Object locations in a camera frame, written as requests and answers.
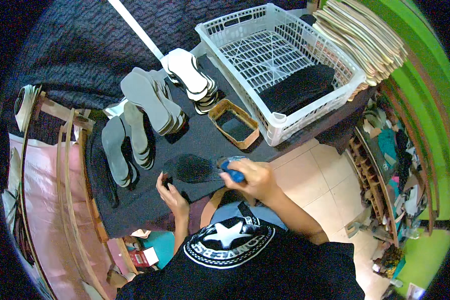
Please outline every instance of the red and white box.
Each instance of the red and white box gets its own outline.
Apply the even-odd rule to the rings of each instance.
[[[133,250],[128,253],[135,267],[150,267],[158,262],[157,253],[155,253],[153,247],[142,251]]]

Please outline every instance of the black t-shirt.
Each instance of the black t-shirt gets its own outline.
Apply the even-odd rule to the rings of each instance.
[[[353,252],[235,216],[188,236],[162,270],[137,275],[116,299],[364,299]]]

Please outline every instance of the brown tray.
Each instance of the brown tray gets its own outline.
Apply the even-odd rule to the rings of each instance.
[[[225,130],[223,130],[218,124],[217,119],[223,115],[226,111],[233,113],[240,121],[242,121],[247,127],[253,130],[253,132],[248,135],[243,141],[237,141],[233,136],[229,135]],[[237,105],[230,102],[228,99],[222,99],[217,103],[209,112],[208,118],[213,122],[216,128],[224,134],[227,139],[229,139],[235,146],[239,149],[247,149],[252,145],[252,143],[258,138],[260,134],[258,130],[258,123],[248,115],[246,111],[238,107]]]

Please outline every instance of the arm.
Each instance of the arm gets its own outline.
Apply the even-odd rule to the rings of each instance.
[[[180,195],[179,191],[172,184],[168,183],[168,189],[163,186],[163,172],[157,178],[156,188],[160,194],[160,198],[167,204],[175,217],[175,244],[173,254],[179,250],[180,245],[189,235],[189,213],[190,206],[185,198]]]
[[[245,182],[236,183],[228,173],[220,174],[228,188],[245,192],[260,200],[273,210],[289,229],[305,235],[310,242],[317,245],[328,242],[322,226],[288,198],[277,185],[273,171],[267,163],[242,159],[231,162],[228,168],[245,175]]]

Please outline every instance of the hand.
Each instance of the hand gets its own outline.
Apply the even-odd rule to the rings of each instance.
[[[167,204],[167,206],[172,210],[173,215],[176,220],[186,220],[189,219],[190,206],[185,198],[180,195],[179,191],[172,184],[168,183],[168,189],[163,186],[162,180],[164,178],[163,172],[157,178],[156,188],[160,194],[160,198]]]
[[[227,168],[240,171],[245,176],[243,182],[237,183],[232,180],[228,173],[221,173],[220,177],[222,177],[227,188],[244,192],[267,206],[277,198],[277,195],[283,193],[277,185],[272,168],[268,163],[253,162],[250,159],[243,158],[239,161],[230,162]]]

